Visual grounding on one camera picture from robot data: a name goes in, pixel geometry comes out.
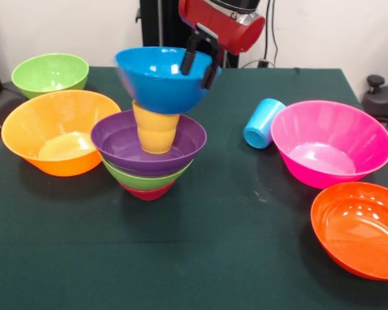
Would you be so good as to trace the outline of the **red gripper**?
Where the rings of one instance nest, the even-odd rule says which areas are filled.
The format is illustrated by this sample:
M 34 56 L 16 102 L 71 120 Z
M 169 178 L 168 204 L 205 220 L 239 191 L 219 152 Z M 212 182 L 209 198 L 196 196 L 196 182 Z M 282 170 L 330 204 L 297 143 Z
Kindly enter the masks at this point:
M 201 87 L 210 89 L 222 61 L 222 49 L 237 56 L 247 52 L 259 39 L 265 18 L 257 13 L 256 1 L 204 1 L 178 2 L 178 13 L 183 22 L 193 29 L 180 65 L 188 75 L 200 41 L 211 45 L 211 64 L 202 78 Z

